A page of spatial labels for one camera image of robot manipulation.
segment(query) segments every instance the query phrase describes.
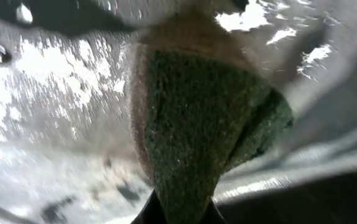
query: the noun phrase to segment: sponge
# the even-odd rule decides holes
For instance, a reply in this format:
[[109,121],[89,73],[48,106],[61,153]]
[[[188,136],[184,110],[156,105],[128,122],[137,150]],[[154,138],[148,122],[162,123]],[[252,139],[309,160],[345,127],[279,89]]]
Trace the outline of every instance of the sponge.
[[148,174],[167,223],[199,223],[220,175],[267,149],[290,108],[263,80],[202,55],[154,50],[144,67]]

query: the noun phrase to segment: shiny metal surface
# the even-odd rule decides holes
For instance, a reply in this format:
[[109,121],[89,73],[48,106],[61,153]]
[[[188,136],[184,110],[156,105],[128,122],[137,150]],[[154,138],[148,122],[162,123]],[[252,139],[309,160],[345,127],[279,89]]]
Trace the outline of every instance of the shiny metal surface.
[[[0,223],[130,223],[151,192],[129,129],[139,35],[131,26],[155,24],[189,2],[0,2],[8,12],[0,13],[0,46],[11,54],[8,61],[0,52]],[[231,1],[200,5],[297,116],[339,82],[348,91],[329,93],[270,155],[224,175],[218,203],[357,169],[357,151],[345,151],[357,148],[357,82],[344,81],[357,58],[357,2],[249,2],[246,12]],[[299,43],[321,27],[316,50],[307,52]],[[299,148],[273,170],[257,169]]]

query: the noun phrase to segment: metal surface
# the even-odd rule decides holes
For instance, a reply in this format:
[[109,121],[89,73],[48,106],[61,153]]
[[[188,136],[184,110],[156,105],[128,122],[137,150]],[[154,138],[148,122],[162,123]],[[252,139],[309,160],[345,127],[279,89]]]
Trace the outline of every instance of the metal surface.
[[[357,2],[249,2],[245,13],[231,1],[200,5],[297,116],[351,75]],[[151,189],[129,130],[133,27],[155,24],[186,4],[0,0],[0,223],[130,223],[138,214]],[[320,29],[319,42],[299,44]],[[357,149],[357,78],[341,86],[276,151],[223,176],[214,200],[357,169],[357,150],[346,151]],[[252,172],[299,148],[273,170]]]

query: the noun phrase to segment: abrasive pad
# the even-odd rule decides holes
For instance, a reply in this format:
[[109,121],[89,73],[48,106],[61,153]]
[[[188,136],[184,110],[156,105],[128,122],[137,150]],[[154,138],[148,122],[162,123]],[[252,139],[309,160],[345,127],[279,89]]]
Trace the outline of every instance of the abrasive pad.
[[198,54],[154,50],[143,65],[142,162],[167,223],[199,223],[220,175],[268,148],[290,108],[255,75]]

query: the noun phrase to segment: green scouring pad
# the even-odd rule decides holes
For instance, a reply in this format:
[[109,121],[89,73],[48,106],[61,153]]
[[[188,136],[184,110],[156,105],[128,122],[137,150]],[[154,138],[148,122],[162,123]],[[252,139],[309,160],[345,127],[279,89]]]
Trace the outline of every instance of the green scouring pad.
[[220,175],[267,149],[292,112],[263,80],[218,60],[154,50],[144,66],[155,191],[168,224],[199,223]]

